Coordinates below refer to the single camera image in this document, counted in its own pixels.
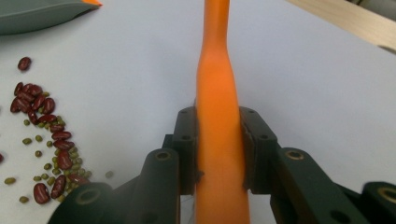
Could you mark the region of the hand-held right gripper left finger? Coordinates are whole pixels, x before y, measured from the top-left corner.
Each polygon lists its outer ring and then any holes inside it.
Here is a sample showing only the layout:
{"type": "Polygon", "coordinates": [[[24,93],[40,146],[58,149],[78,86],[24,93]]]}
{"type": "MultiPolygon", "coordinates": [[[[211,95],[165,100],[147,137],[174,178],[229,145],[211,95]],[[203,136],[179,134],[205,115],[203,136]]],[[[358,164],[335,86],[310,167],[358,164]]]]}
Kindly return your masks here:
{"type": "Polygon", "coordinates": [[[173,149],[179,156],[179,182],[181,195],[193,195],[197,179],[197,118],[194,106],[181,109],[172,134],[167,134],[163,146],[173,149]]]}

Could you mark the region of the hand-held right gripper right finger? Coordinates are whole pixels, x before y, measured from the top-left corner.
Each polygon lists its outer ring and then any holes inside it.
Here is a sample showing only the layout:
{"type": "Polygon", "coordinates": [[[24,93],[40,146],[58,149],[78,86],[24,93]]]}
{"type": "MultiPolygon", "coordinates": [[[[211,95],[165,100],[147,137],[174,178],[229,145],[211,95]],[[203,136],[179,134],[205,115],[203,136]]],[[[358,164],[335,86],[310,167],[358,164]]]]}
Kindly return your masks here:
{"type": "Polygon", "coordinates": [[[270,194],[269,159],[278,147],[277,137],[261,115],[251,108],[241,106],[240,119],[245,153],[244,187],[253,194],[270,194]]]}

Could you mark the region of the white table cover sheet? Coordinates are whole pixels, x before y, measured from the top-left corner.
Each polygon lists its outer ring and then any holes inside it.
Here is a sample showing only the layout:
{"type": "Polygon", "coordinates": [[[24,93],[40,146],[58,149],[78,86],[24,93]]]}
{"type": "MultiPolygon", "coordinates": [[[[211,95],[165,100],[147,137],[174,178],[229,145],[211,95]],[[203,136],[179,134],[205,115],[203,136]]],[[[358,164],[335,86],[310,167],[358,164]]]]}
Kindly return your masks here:
{"type": "MultiPolygon", "coordinates": [[[[202,0],[103,0],[70,22],[0,36],[0,224],[46,224],[55,203],[21,203],[52,156],[9,110],[17,83],[56,100],[95,180],[118,186],[195,99],[202,0]]],[[[286,0],[232,0],[228,48],[241,105],[283,147],[309,153],[336,183],[396,184],[396,55],[286,0]]]]}

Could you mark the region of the orange hand brush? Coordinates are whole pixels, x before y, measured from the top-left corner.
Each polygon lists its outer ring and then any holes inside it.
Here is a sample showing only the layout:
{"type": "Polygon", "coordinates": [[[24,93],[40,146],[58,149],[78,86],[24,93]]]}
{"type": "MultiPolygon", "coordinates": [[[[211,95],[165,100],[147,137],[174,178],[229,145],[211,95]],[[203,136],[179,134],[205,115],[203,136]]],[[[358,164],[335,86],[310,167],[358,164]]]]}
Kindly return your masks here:
{"type": "Polygon", "coordinates": [[[227,50],[230,0],[205,0],[197,68],[196,224],[249,224],[237,91],[227,50]]]}

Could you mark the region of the grey dustpan with orange edge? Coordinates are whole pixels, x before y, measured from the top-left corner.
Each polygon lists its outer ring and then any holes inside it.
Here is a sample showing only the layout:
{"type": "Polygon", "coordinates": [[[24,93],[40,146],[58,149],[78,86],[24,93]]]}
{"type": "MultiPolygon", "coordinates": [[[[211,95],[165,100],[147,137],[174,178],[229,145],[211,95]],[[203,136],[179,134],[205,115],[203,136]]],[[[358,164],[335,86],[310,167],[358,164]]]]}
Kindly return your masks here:
{"type": "Polygon", "coordinates": [[[0,35],[46,29],[101,5],[100,0],[0,0],[0,35]]]}

